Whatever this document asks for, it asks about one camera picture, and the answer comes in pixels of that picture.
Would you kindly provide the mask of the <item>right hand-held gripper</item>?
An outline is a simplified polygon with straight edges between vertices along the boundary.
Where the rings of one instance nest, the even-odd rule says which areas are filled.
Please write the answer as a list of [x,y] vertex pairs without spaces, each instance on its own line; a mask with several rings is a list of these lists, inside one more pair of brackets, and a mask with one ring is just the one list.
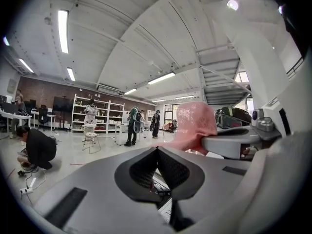
[[[312,59],[305,58],[278,96],[291,134],[257,152],[223,206],[195,224],[195,234],[304,234],[312,211]],[[218,132],[253,132],[251,126]]]

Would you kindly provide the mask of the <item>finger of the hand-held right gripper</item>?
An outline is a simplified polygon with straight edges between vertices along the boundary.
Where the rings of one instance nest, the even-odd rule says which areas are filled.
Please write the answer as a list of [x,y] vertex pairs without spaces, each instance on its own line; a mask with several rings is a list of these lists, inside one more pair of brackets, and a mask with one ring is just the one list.
[[259,144],[259,135],[254,130],[220,130],[217,136],[201,139],[202,147],[227,159],[241,159],[246,148]]

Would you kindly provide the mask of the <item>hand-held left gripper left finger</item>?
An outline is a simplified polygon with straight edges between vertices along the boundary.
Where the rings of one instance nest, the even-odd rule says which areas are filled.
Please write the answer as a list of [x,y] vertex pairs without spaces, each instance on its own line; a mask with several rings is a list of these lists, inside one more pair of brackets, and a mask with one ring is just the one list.
[[34,210],[47,217],[52,209],[73,189],[87,194],[63,231],[71,234],[170,234],[153,203],[131,200],[117,186],[115,170],[123,162],[146,151],[131,150],[119,155],[90,162],[52,186],[36,202]]

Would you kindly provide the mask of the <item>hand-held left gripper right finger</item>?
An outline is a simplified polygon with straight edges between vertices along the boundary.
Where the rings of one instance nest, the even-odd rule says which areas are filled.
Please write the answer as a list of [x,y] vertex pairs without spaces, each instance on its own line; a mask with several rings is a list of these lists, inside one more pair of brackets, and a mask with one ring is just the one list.
[[246,203],[239,199],[250,164],[158,147],[157,168],[172,195],[172,213],[159,234],[235,234]]

